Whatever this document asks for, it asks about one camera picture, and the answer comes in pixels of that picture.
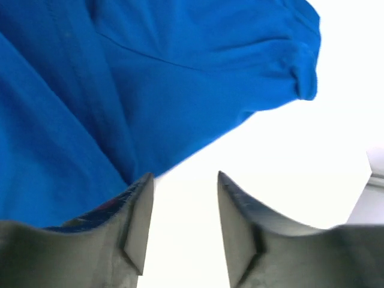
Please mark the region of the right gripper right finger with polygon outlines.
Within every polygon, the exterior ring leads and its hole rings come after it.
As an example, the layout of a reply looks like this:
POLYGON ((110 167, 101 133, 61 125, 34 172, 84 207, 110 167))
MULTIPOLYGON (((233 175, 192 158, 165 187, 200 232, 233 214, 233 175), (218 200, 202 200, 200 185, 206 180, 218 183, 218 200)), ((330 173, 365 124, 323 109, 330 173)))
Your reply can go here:
POLYGON ((218 174, 218 205, 231 287, 383 286, 383 226, 317 229, 296 222, 218 174))

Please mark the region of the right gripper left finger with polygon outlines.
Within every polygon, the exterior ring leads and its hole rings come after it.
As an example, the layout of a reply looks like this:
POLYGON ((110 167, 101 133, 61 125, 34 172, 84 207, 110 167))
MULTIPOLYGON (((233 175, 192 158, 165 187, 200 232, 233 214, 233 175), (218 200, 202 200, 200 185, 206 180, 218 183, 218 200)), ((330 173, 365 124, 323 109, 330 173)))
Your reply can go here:
POLYGON ((154 201, 148 173, 60 227, 1 222, 2 287, 136 287, 154 201))

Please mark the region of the blue printed t-shirt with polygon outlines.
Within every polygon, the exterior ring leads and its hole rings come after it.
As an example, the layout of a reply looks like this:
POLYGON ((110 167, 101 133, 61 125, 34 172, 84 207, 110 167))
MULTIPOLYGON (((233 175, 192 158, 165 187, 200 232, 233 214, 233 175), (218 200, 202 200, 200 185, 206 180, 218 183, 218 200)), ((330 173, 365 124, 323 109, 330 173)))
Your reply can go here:
POLYGON ((2 1, 1 219, 58 226, 317 91, 307 1, 2 1))

